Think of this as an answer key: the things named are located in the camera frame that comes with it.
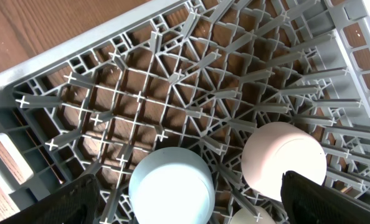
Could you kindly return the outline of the white cup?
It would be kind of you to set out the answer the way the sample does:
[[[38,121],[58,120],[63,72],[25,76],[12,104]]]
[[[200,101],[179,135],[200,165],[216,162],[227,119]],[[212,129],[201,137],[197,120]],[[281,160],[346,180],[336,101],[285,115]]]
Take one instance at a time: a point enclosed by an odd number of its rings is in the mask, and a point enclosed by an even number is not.
[[[260,212],[259,219],[255,218],[246,208],[240,209],[230,220],[229,224],[275,224],[274,219],[262,207],[254,207]]]

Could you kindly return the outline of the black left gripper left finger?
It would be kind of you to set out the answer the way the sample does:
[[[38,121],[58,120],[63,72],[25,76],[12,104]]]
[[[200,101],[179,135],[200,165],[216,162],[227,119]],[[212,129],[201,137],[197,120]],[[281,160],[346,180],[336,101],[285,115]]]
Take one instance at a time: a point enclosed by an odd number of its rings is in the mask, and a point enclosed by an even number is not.
[[[0,224],[93,223],[99,201],[97,178],[86,174]]]

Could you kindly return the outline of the pink bowl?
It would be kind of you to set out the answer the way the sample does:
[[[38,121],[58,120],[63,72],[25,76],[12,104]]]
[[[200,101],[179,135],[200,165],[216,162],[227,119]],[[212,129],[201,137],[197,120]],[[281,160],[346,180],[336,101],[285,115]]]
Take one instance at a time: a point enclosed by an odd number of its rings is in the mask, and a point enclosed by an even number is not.
[[[241,169],[246,183],[260,194],[281,201],[282,175],[290,170],[321,185],[326,156],[321,144],[284,122],[257,128],[245,143]]]

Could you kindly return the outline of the light blue bowl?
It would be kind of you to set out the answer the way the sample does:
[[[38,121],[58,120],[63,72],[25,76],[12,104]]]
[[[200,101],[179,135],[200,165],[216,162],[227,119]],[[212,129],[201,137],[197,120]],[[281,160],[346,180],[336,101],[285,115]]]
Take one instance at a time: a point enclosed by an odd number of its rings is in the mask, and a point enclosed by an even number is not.
[[[131,207],[138,223],[208,223],[215,204],[214,184],[201,156],[182,147],[147,155],[129,184]]]

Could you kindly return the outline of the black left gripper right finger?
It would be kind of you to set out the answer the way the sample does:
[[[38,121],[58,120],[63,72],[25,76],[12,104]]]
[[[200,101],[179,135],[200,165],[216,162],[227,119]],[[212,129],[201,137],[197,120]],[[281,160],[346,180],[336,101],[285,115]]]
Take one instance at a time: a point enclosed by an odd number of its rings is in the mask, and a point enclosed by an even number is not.
[[[370,211],[292,170],[280,195],[291,224],[370,224]]]

